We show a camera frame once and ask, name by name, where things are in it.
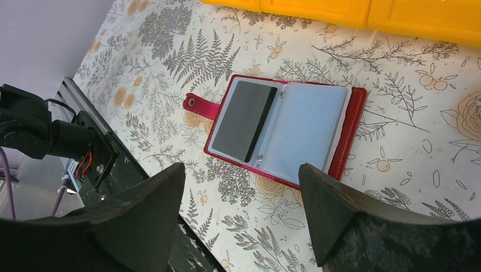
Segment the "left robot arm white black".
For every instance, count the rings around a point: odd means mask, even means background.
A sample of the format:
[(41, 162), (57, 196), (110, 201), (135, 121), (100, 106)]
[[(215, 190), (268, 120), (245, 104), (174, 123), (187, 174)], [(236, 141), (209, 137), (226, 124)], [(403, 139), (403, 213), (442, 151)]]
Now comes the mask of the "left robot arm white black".
[(1, 86), (1, 146), (33, 159), (46, 155), (74, 159), (74, 176), (95, 189), (108, 176), (118, 154), (89, 114), (55, 99)]

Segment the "black credit card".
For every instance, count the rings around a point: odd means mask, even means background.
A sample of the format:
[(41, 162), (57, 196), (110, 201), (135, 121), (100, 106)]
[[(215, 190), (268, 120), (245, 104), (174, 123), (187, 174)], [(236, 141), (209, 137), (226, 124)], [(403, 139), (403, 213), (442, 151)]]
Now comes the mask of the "black credit card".
[(217, 120), (212, 151), (249, 163), (278, 90), (274, 82), (236, 78)]

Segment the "yellow three-compartment bin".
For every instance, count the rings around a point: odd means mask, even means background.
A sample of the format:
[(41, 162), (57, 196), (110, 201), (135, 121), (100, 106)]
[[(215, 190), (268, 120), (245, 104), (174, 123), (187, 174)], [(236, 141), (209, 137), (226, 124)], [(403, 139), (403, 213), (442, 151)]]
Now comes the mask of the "yellow three-compartment bin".
[(251, 0), (209, 5), (286, 15), (425, 39), (480, 46), (480, 1)]

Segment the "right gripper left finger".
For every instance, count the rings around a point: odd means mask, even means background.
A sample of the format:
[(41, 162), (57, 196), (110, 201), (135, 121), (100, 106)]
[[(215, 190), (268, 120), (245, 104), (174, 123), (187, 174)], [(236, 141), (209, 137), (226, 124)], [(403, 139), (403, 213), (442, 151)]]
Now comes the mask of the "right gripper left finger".
[(2, 271), (165, 271), (183, 163), (62, 217), (1, 220)]

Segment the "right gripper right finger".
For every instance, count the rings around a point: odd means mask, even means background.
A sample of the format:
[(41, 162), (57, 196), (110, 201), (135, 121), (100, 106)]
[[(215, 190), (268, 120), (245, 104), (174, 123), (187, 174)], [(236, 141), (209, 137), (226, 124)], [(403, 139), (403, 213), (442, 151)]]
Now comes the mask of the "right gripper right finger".
[(301, 196), (323, 271), (479, 271), (480, 220), (397, 208), (303, 164)]

